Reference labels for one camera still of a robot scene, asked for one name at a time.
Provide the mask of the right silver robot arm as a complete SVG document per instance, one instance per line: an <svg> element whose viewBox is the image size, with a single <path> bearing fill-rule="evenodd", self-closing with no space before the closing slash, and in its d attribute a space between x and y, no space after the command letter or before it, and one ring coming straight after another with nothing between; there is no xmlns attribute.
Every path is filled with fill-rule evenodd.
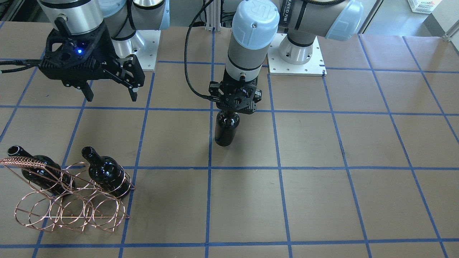
<svg viewBox="0 0 459 258"><path fill-rule="evenodd" d="M39 70L65 87L93 100L88 82L113 80L125 86L132 101L144 85L139 57L148 44L140 32L170 26L168 0L39 0L53 23Z"/></svg>

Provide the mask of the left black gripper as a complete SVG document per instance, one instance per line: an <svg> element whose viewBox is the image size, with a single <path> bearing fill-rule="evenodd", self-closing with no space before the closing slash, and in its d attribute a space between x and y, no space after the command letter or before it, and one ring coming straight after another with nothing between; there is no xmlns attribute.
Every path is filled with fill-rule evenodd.
<svg viewBox="0 0 459 258"><path fill-rule="evenodd" d="M218 109L244 114L253 114L262 99L262 90L257 89L256 78L250 81L235 80L226 70L221 82L209 83L209 93Z"/></svg>

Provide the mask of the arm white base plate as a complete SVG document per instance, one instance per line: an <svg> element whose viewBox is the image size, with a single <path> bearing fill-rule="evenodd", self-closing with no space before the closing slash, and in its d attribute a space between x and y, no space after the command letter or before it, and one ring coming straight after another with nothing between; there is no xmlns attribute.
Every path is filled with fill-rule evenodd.
<svg viewBox="0 0 459 258"><path fill-rule="evenodd" d="M277 34L268 49L271 75L325 76L326 66L317 37L312 45L292 44L287 34Z"/></svg>
<svg viewBox="0 0 459 258"><path fill-rule="evenodd" d="M120 58L135 54L143 71L154 72L161 34L160 30L138 30L130 39L113 39L112 42Z"/></svg>

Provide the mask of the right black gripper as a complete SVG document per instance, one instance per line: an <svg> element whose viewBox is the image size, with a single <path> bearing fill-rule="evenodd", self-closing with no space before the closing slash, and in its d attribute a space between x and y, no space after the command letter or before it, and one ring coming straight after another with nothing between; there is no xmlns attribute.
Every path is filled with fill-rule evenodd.
<svg viewBox="0 0 459 258"><path fill-rule="evenodd" d="M85 34L70 34L65 20L55 20L46 41L45 55L39 70L51 80L62 80L79 89L88 102L93 101L93 91L88 80L111 79L124 85L133 102L144 86L145 74L135 54L118 58L105 21Z"/></svg>

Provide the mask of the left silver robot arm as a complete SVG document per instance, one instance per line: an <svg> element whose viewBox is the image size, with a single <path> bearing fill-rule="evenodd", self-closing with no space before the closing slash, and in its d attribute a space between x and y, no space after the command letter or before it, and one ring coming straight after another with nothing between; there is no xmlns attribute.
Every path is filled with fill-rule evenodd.
<svg viewBox="0 0 459 258"><path fill-rule="evenodd" d="M357 0L243 0L237 7L221 82L210 82L211 101L226 116L252 114L262 99L262 64L280 74L303 75L320 65L317 37L346 41L364 7Z"/></svg>

